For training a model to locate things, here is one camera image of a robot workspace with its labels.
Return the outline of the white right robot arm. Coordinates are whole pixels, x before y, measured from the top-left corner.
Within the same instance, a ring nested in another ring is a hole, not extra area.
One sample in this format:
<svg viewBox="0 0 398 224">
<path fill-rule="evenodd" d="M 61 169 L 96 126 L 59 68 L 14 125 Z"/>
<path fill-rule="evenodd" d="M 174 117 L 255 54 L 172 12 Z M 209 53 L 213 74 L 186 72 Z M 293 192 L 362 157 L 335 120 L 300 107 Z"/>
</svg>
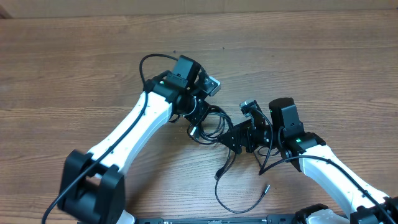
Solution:
<svg viewBox="0 0 398 224">
<path fill-rule="evenodd" d="M 303 208 L 286 223 L 397 223 L 397 198 L 372 187 L 344 165 L 317 134 L 306 132 L 292 98 L 278 98 L 269 103 L 267 118 L 256 101 L 241 103 L 248 120 L 235 125 L 218 140 L 236 154 L 254 152 L 260 146 L 276 148 L 281 160 L 260 173 L 284 163 L 314 180 L 342 209 L 335 214 L 326 205 Z"/>
</svg>

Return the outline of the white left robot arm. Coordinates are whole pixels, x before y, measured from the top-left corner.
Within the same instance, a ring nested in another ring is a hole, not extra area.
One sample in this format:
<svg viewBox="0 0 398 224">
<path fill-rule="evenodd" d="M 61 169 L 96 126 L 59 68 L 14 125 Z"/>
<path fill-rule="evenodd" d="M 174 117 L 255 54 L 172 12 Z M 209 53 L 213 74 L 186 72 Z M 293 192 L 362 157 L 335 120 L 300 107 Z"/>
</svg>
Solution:
<svg viewBox="0 0 398 224">
<path fill-rule="evenodd" d="M 125 209 L 125 176 L 134 159 L 173 115 L 196 118 L 204 99 L 221 86 L 193 59 L 181 55 L 175 61 L 173 70 L 143 81 L 136 105 L 105 139 L 85 154 L 69 154 L 50 208 L 79 223 L 137 223 Z"/>
</svg>

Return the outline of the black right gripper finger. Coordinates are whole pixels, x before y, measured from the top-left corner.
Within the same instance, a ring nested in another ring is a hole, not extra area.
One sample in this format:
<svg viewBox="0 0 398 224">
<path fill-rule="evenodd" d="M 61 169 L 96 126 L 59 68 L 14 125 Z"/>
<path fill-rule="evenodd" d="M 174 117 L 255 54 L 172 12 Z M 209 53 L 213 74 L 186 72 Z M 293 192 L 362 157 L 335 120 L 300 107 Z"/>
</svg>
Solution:
<svg viewBox="0 0 398 224">
<path fill-rule="evenodd" d="M 235 154 L 241 154 L 248 148 L 248 132 L 245 129 L 233 129 L 218 137 L 218 142 L 228 147 Z"/>
<path fill-rule="evenodd" d="M 251 126 L 252 126 L 252 121 L 250 119 L 248 119 L 246 121 L 243 121 L 242 123 L 234 125 L 232 131 L 235 131 L 235 132 L 245 131 L 248 128 L 250 128 Z"/>
</svg>

